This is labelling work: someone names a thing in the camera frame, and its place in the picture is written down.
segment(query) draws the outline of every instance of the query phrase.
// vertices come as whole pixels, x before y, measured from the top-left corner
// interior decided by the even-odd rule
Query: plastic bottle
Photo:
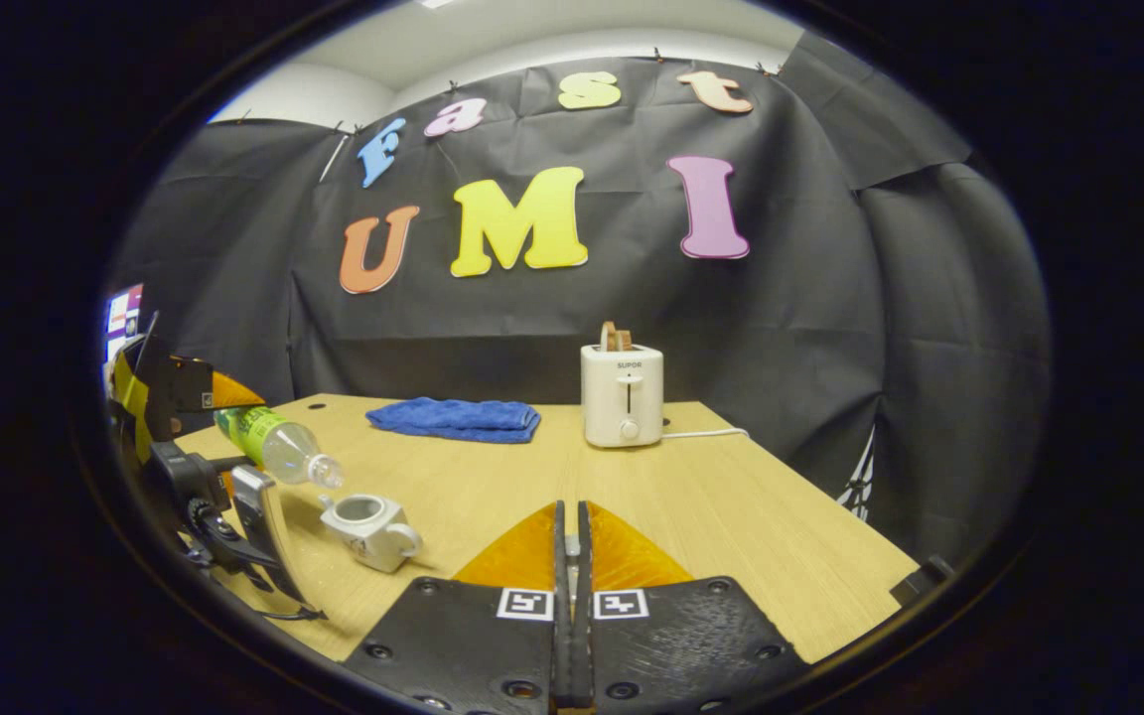
[[[311,479],[327,488],[342,485],[342,466],[320,452],[312,430],[268,407],[236,407],[214,413],[214,423],[246,456],[285,484]]]

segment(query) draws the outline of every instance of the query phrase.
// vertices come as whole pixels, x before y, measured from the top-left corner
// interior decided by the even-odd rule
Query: toaster
[[[665,355],[633,344],[581,348],[581,416],[595,447],[639,447],[659,442],[665,418]]]

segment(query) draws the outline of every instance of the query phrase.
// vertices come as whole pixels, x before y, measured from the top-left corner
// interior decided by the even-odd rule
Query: white wall
[[[501,72],[569,59],[650,57],[652,47],[659,47],[666,57],[709,59],[744,67],[762,63],[763,67],[774,72],[788,58],[788,50],[797,45],[801,32],[797,27],[794,34],[781,35],[776,47],[677,29],[626,27],[563,34],[526,41],[468,63],[454,64],[399,92],[367,77],[324,64],[289,63],[249,86],[209,121],[239,119],[249,110],[248,118],[294,119],[331,128],[342,119],[342,128],[350,130],[352,125],[368,125],[427,96],[442,94],[448,88],[450,80],[467,85]]]
[[[408,108],[410,104],[426,100],[427,96],[440,94],[448,89],[450,80],[467,85],[501,72],[532,67],[535,64],[564,63],[569,59],[650,57],[652,47],[659,47],[659,54],[665,57],[709,59],[713,63],[739,64],[744,67],[762,63],[763,67],[774,72],[788,58],[788,50],[797,45],[801,33],[802,27],[799,26],[794,34],[780,37],[776,47],[736,40],[721,34],[680,31],[680,29],[604,29],[604,31],[548,37],[545,40],[526,41],[524,45],[496,50],[468,63],[437,71],[396,92],[389,112]]]
[[[209,121],[239,119],[294,119],[296,122],[335,127],[367,125],[390,112],[395,92],[357,73],[323,64],[281,64],[220,109]]]

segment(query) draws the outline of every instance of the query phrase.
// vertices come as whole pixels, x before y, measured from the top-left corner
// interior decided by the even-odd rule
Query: white cup
[[[321,494],[320,502],[326,507],[320,521],[366,566],[390,574],[422,548],[422,538],[405,519],[404,507],[390,499],[353,493],[335,503]]]

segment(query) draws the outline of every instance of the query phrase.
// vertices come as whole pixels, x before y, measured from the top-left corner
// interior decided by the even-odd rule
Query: letter m
[[[485,239],[501,268],[518,260],[527,231],[532,247],[523,255],[531,268],[580,267],[590,257],[575,235],[575,185],[585,177],[577,167],[555,167],[532,177],[517,207],[492,180],[468,183],[453,199],[462,204],[462,243],[453,276],[480,276],[492,260],[485,256]]]

